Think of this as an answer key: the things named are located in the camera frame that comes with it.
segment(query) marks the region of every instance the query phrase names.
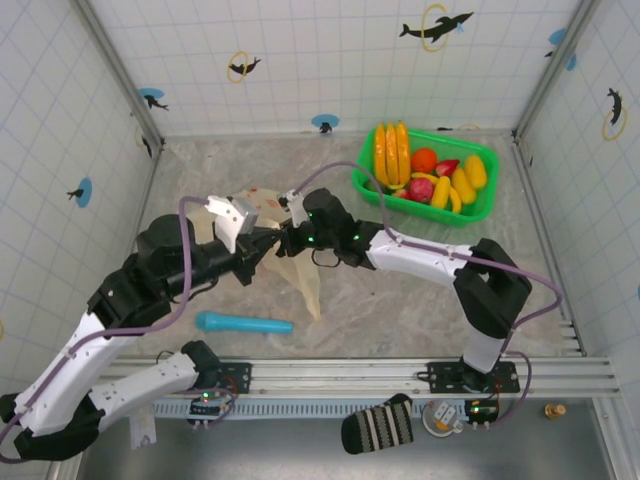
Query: banana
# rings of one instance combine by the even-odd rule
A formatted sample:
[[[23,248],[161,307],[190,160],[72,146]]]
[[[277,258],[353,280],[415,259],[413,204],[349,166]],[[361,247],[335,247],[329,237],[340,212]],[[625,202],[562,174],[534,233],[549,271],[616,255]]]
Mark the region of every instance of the banana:
[[[435,175],[429,175],[428,173],[413,172],[411,174],[411,178],[428,178],[429,181],[433,183],[433,185],[438,183],[438,177],[436,177]]]
[[[398,137],[398,183],[407,184],[411,177],[411,149],[407,126],[401,121],[396,127],[396,136]]]
[[[392,185],[400,183],[398,174],[398,142],[393,123],[387,125],[387,177]]]
[[[376,180],[386,187],[389,185],[387,176],[387,140],[384,133],[384,125],[378,125],[373,142],[373,173]]]
[[[458,195],[458,192],[453,187],[449,189],[449,199],[451,200],[451,211],[453,213],[460,213],[462,210],[462,200],[460,200],[460,195]]]

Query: strawberry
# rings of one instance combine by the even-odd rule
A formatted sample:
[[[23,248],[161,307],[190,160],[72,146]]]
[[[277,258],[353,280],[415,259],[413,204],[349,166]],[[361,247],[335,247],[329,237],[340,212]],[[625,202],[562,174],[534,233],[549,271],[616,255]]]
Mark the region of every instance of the strawberry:
[[[453,171],[458,168],[459,164],[460,160],[457,158],[450,158],[448,160],[438,162],[435,168],[436,174],[439,177],[450,177]]]

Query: sock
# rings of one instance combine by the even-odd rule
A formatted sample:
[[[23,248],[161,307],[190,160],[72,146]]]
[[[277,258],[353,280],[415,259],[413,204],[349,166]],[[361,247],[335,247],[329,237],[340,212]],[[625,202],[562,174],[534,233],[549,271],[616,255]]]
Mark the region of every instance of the sock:
[[[382,405],[349,415],[342,422],[345,451],[357,455],[413,442],[412,407],[412,400],[399,393]]]

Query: yellow banana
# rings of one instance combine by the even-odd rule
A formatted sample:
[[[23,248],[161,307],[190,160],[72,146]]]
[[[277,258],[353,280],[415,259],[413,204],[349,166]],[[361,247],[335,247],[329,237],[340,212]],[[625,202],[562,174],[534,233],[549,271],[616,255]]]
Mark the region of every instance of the yellow banana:
[[[386,187],[389,185],[387,177],[387,140],[384,133],[384,125],[378,125],[373,142],[373,174],[376,180]]]
[[[451,190],[451,180],[449,177],[440,177],[431,197],[431,206],[436,208],[446,208],[449,201],[449,191]]]
[[[438,177],[436,177],[435,175],[429,175],[428,173],[413,172],[411,174],[411,178],[427,178],[434,185],[438,183]]]
[[[387,125],[387,177],[389,177],[389,183],[392,185],[400,183],[398,175],[398,142],[393,123]]]
[[[398,183],[409,183],[411,177],[411,149],[409,148],[409,132],[407,126],[398,122],[396,127],[398,137]]]
[[[449,189],[449,199],[451,200],[451,211],[453,213],[460,213],[462,210],[462,200],[460,200],[460,195],[455,188]]]

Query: beige cloth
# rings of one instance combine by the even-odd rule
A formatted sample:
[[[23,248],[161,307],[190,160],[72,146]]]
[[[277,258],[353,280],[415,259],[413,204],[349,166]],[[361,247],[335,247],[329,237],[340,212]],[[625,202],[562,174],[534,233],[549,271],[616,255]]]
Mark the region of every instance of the beige cloth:
[[[256,225],[259,227],[276,228],[280,223],[291,218],[277,201],[278,192],[264,188],[252,188],[242,190],[232,197],[246,198],[253,203],[260,211],[260,216]],[[215,215],[204,207],[199,208],[187,215],[193,223],[196,241],[206,243],[213,240],[212,222]],[[264,256],[260,262],[267,270],[279,273],[282,278],[289,282],[296,290],[304,296],[307,310],[315,321],[322,319],[320,313],[320,275],[318,267],[311,261],[311,252],[305,250],[293,258],[279,258],[276,256],[279,243],[276,244]]]

